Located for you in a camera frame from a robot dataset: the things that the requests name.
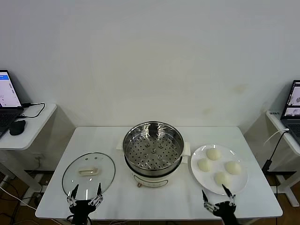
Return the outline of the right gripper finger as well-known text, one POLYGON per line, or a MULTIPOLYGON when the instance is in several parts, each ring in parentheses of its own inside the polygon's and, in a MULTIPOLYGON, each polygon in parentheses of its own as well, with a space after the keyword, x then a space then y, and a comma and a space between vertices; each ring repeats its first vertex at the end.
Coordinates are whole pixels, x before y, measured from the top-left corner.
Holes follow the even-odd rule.
POLYGON ((222 184, 222 187, 223 187, 225 193, 227 194, 227 196, 229 197, 229 201, 222 202, 221 206, 224 206, 224 207, 236 207, 236 203, 235 203, 235 197, 236 197, 236 195, 233 195, 231 193, 231 191, 224 184, 222 184))
POLYGON ((202 197, 203 197, 203 206, 206 210, 208 210, 210 212, 214 212, 217 210, 216 206, 209 202, 209 200, 203 190, 202 190, 202 197))

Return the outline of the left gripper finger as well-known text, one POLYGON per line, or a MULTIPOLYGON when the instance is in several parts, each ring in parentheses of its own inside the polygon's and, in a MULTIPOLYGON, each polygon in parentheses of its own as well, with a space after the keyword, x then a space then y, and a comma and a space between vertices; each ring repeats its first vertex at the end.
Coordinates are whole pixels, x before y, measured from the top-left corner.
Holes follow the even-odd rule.
POLYGON ((78 191, 79 185, 77 184, 76 187, 72 190, 71 194, 67 197, 67 203, 69 204, 69 207, 76 206, 76 194, 78 191))
POLYGON ((90 201, 90 205, 99 206, 103 200, 101 183, 99 183, 97 188, 97 195, 90 201))

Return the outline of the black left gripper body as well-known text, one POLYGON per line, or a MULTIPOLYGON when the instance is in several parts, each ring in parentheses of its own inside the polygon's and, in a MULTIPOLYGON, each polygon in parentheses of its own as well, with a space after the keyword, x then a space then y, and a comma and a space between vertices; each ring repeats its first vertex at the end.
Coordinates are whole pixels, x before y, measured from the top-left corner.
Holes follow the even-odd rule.
POLYGON ((96 206, 89 202, 90 200, 78 200, 69 206, 72 214, 68 216, 68 220, 72 225, 92 224, 89 214, 96 210, 96 206))

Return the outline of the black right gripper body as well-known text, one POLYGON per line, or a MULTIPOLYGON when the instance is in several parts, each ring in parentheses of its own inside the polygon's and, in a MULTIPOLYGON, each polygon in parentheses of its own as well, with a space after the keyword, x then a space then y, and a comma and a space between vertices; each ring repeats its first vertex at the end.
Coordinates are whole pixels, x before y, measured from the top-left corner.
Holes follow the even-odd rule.
POLYGON ((215 204, 215 208, 213 215, 220 217, 224 225, 238 225, 237 218, 234 214, 236 205, 230 205, 229 201, 225 201, 215 204))

